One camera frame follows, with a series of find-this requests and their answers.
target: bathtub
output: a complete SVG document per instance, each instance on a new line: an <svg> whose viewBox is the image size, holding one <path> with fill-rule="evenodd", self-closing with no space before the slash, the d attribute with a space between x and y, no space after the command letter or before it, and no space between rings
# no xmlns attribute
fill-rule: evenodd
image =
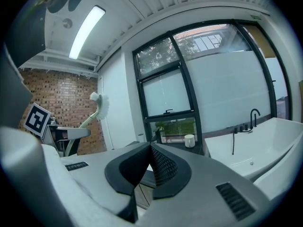
<svg viewBox="0 0 303 227"><path fill-rule="evenodd" d="M254 181L298 144L303 137L303 124L272 118L257 125L251 133L239 132L234 136L234 155L233 134L205 139L210 157Z"/></svg>

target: ceiling light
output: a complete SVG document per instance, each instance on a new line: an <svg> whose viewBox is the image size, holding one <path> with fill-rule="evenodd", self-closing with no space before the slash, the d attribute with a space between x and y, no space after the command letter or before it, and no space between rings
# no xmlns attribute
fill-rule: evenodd
<svg viewBox="0 0 303 227"><path fill-rule="evenodd" d="M85 40L89 36L93 27L102 18L102 16L104 14L105 14L105 11L102 8L97 7L97 6L94 6L92 8L92 10L89 12L87 17L83 21L83 23L76 35L74 43L72 44L72 47L71 47L71 52L70 52L69 58L72 58L75 60L78 58Z"/></svg>

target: window frame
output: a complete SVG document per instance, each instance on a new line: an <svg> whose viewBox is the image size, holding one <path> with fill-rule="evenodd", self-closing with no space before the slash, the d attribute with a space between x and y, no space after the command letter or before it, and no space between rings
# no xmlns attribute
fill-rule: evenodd
<svg viewBox="0 0 303 227"><path fill-rule="evenodd" d="M249 34L245 31L245 29L242 26L255 25L262 32L262 34L268 40L274 53L276 54L276 57L278 59L280 67L282 69L284 79L285 79L287 95L288 95L288 104L289 104L288 112L286 112L286 119L292 120L292 97L291 97L289 79L288 79L288 76L286 73L285 66L282 62L282 59L281 59L277 49L275 48L272 41L269 39L268 35L263 30L263 28L260 26L260 24L256 21L235 20L235 19L219 19L219 20L203 21L203 22L198 22L198 23L193 23L190 25L182 26L182 27L176 28L171 31L167 31L166 33L150 40L149 42L141 45L140 47L138 47L136 50L133 51L134 71L135 71L135 75L136 75L136 81L137 81L136 83L137 83L137 88L138 88L138 93L139 93L141 113L142 113L143 124L144 124L147 141L151 141L151 139L152 139L151 129L149 126L150 122L186 118L188 115L190 115L191 117L195 118L196 129L197 129L197 141L199 144L201 144L200 146L202 146L202 134L203 133L202 133L201 119L200 119L199 108L198 108L197 99L196 99L196 95L195 95L195 90L194 90L194 87L193 87L193 84L192 84L192 81L191 81L191 78L190 78L190 75L189 75L189 72L187 69L185 59L173 36L175 34L178 34L178 33L190 30L190 29L203 27L203 26L210 26L210 25L219 25L219 24L233 25L239 31L239 33L241 34L243 39L247 42L249 47L252 49L252 51L257 56L257 59L263 69L264 77L265 77L265 80L267 83L268 95L269 95L269 100L270 100L270 117L273 118L273 117L277 116L277 110L276 110L276 95L275 95L272 78L270 76L266 62L265 62L260 50L258 49L258 46L255 44L253 39L249 36ZM157 69L154 69L153 71L148 72L145 75L140 75L140 68L138 66L137 57L136 57L137 53L148 48L149 46L151 46L153 44L156 44L157 42L159 42L163 39L166 39L166 38L170 38L172 45L177 53L177 56L179 57L179 60L173 61L173 62L168 63L164 66L161 66ZM190 111L170 113L170 114L164 114L164 115L156 115L156 116L148 116L146 102L145 102L145 95L144 95L144 90L143 90L143 82L146 80L155 78L159 75L165 74L169 71L173 71L177 68L180 68L182 78L184 80L184 84L185 84L187 96L188 96L188 101L190 104Z"/></svg>

